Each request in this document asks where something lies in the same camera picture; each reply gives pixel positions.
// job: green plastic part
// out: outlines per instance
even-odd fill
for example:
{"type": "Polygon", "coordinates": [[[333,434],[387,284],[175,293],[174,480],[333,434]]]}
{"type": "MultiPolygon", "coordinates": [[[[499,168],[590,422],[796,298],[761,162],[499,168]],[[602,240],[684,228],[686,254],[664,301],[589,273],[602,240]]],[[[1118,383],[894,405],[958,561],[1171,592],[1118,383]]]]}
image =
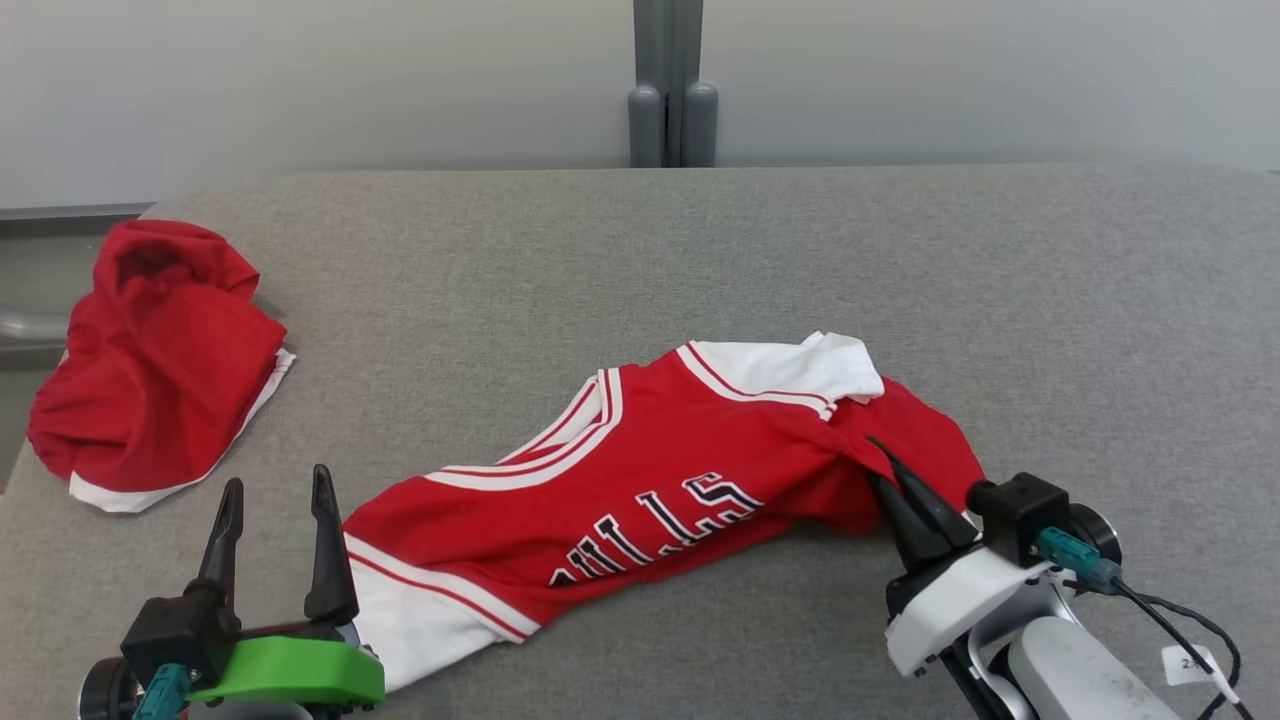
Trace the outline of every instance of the green plastic part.
{"type": "Polygon", "coordinates": [[[338,641],[269,635],[236,643],[216,687],[187,700],[216,698],[298,705],[376,705],[387,700],[383,665],[338,641]]]}

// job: white sleeve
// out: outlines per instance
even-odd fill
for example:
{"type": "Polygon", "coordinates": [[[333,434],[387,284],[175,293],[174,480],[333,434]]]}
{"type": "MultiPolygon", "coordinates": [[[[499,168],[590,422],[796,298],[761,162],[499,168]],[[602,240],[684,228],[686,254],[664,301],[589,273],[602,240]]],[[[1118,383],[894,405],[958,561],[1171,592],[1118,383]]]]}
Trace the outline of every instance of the white sleeve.
{"type": "Polygon", "coordinates": [[[724,397],[805,405],[824,419],[838,400],[865,404],[884,395],[867,346],[842,334],[813,333],[800,345],[695,341],[677,352],[724,397]]]}

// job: teal connector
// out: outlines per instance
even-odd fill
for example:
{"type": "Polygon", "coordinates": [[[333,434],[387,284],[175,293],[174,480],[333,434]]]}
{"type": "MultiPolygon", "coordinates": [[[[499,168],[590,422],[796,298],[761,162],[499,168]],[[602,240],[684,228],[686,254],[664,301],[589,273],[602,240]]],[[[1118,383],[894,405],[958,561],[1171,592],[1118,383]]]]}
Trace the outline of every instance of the teal connector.
{"type": "Polygon", "coordinates": [[[1101,593],[1115,594],[1111,580],[1123,577],[1120,565],[1102,557],[1098,548],[1057,528],[1041,532],[1039,553],[1055,565],[1074,570],[1082,582],[1101,593]]]}
{"type": "Polygon", "coordinates": [[[182,711],[189,692],[191,679],[187,678],[187,670],[182,665],[166,662],[151,678],[147,694],[142,696],[142,705],[138,706],[133,717],[134,720],[173,720],[182,711]]]}

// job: red stripe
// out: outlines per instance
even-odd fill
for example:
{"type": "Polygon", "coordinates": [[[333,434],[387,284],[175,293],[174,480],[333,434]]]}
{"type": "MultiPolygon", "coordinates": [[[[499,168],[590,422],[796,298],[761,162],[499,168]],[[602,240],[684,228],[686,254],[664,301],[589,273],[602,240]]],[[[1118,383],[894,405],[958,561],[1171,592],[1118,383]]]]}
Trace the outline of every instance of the red stripe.
{"type": "Polygon", "coordinates": [[[736,392],[736,393],[739,393],[739,395],[741,395],[744,397],[760,397],[762,395],[788,395],[788,396],[792,396],[792,397],[812,397],[814,400],[820,400],[823,402],[823,405],[826,405],[828,407],[832,406],[831,400],[828,400],[828,398],[826,398],[826,397],[823,397],[820,395],[812,393],[812,392],[791,392],[791,391],[786,391],[786,389],[767,389],[767,391],[763,391],[763,392],[742,392],[742,391],[737,389],[736,387],[728,384],[728,382],[724,378],[722,378],[719,375],[719,373],[717,373],[712,368],[710,363],[708,363],[707,360],[703,360],[703,356],[699,355],[698,350],[694,348],[694,343],[690,342],[685,347],[689,348],[690,355],[692,355],[694,359],[696,359],[698,363],[703,368],[705,368],[707,372],[710,373],[713,378],[716,378],[717,380],[719,380],[721,384],[723,384],[728,389],[731,389],[731,391],[733,391],[733,392],[736,392]]]}
{"type": "MultiPolygon", "coordinates": [[[[547,462],[543,462],[541,465],[538,465],[538,466],[534,466],[534,468],[521,468],[518,470],[506,470],[506,471],[499,470],[500,466],[495,466],[493,470],[465,470],[465,469],[461,469],[461,468],[449,468],[449,466],[445,466],[445,468],[440,468],[436,471],[438,473],[449,473],[451,475],[470,475],[470,477],[474,477],[474,478],[509,478],[509,477],[513,477],[513,475],[524,475],[524,474],[527,474],[527,473],[536,473],[538,470],[545,470],[547,468],[550,468],[552,465],[554,465],[554,464],[559,462],[561,460],[563,460],[566,455],[570,455],[571,452],[573,452],[575,450],[577,450],[579,446],[581,446],[584,442],[586,442],[586,439],[589,437],[591,437],[593,434],[600,432],[600,428],[608,425],[609,421],[613,419],[613,388],[609,387],[608,382],[604,383],[604,409],[608,413],[608,416],[604,418],[603,423],[600,423],[599,425],[595,425],[589,432],[579,436],[577,441],[573,445],[566,445],[561,450],[556,451],[557,452],[556,457],[548,460],[547,462]]],[[[430,480],[433,474],[434,473],[430,473],[430,474],[424,475],[424,477],[430,480]]]]}
{"type": "MultiPolygon", "coordinates": [[[[573,405],[573,409],[568,411],[568,415],[564,415],[564,419],[561,420],[554,428],[543,432],[541,437],[539,437],[538,439],[535,439],[532,442],[532,445],[530,445],[529,447],[526,447],[525,450],[522,450],[520,452],[520,455],[524,455],[526,452],[532,452],[532,451],[540,448],[541,445],[544,442],[547,442],[547,438],[549,438],[549,437],[554,436],[556,433],[561,432],[561,429],[564,425],[570,424],[570,421],[573,419],[573,416],[577,415],[577,411],[582,409],[582,405],[586,405],[586,401],[590,400],[591,392],[594,389],[595,389],[595,383],[591,383],[590,386],[588,386],[586,391],[582,393],[582,397],[580,397],[579,401],[573,405]]],[[[507,460],[507,462],[513,461],[516,457],[520,457],[520,455],[516,455],[511,460],[507,460]]]]}
{"type": "Polygon", "coordinates": [[[527,634],[521,633],[516,628],[512,628],[509,624],[507,624],[506,621],[503,621],[502,618],[498,618],[493,612],[490,612],[490,611],[485,610],[484,607],[476,605],[475,601],[471,601],[471,600],[468,600],[466,597],[462,597],[461,594],[458,594],[456,592],[451,592],[451,591],[447,591],[447,589],[440,588],[440,587],[428,585],[428,584],[424,584],[424,583],[419,583],[419,582],[411,580],[408,578],[403,578],[401,575],[397,575],[396,573],[392,573],[387,568],[379,568],[378,565],[374,565],[372,562],[370,562],[369,560],[366,560],[366,559],[356,555],[355,552],[348,551],[347,555],[349,555],[352,560],[358,560],[360,562],[364,562],[369,568],[371,568],[374,570],[378,570],[379,573],[381,573],[383,575],[387,575],[388,578],[390,578],[393,580],[398,580],[401,583],[404,583],[406,585],[413,585],[416,588],[421,588],[421,589],[425,589],[425,591],[431,591],[434,593],[439,593],[439,594],[443,594],[445,597],[452,597],[453,600],[456,600],[456,601],[466,605],[467,607],[470,607],[470,609],[475,610],[476,612],[484,615],[485,618],[493,620],[494,624],[500,625],[503,629],[506,629],[508,633],[516,635],[517,638],[527,638],[529,637],[527,634]]]}

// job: red and white t-shirt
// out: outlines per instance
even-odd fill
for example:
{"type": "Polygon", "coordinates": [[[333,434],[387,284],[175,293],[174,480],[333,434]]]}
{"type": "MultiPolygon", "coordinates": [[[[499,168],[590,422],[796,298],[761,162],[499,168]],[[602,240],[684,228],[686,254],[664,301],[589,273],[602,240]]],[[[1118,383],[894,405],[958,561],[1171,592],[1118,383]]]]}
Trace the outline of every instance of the red and white t-shirt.
{"type": "Polygon", "coordinates": [[[960,429],[881,378],[861,341],[690,342],[600,370],[494,465],[397,483],[347,520],[356,628],[389,691],[575,605],[808,518],[867,533],[874,437],[955,507],[982,478],[960,429]]]}

